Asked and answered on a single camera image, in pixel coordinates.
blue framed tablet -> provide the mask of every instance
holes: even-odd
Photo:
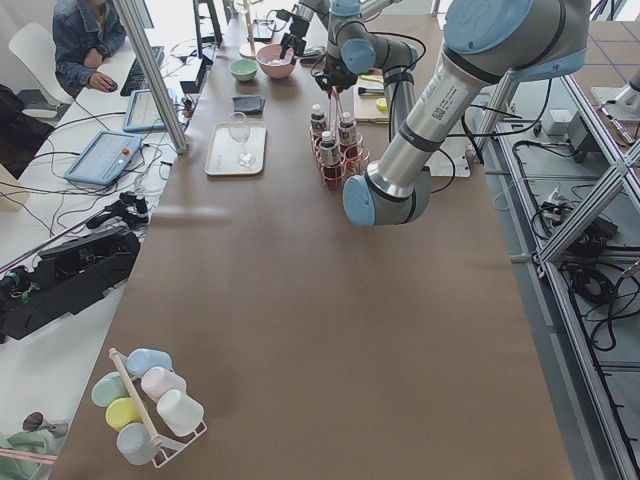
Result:
[[[110,185],[122,175],[141,146],[140,135],[99,132],[65,172],[64,178],[72,182]]]
[[[129,105],[124,116],[122,130],[129,133],[164,130],[164,122],[153,100],[151,90],[134,90],[129,97]]]

label on robot arm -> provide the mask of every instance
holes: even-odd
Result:
[[[438,72],[425,88],[420,100],[424,103],[427,115],[438,123],[448,124],[468,95],[469,91],[462,84],[455,80],[445,81],[444,76]]]

yellow cup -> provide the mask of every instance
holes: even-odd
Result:
[[[142,422],[131,397],[118,398],[109,404],[104,415],[107,425],[119,432],[134,422]]]

folded cloth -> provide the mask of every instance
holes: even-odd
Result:
[[[247,115],[261,115],[264,109],[265,99],[260,95],[246,95],[233,97],[233,111]]]

black bag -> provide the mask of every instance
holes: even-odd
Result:
[[[54,129],[22,113],[23,108],[11,89],[0,84],[0,163],[16,177]]]

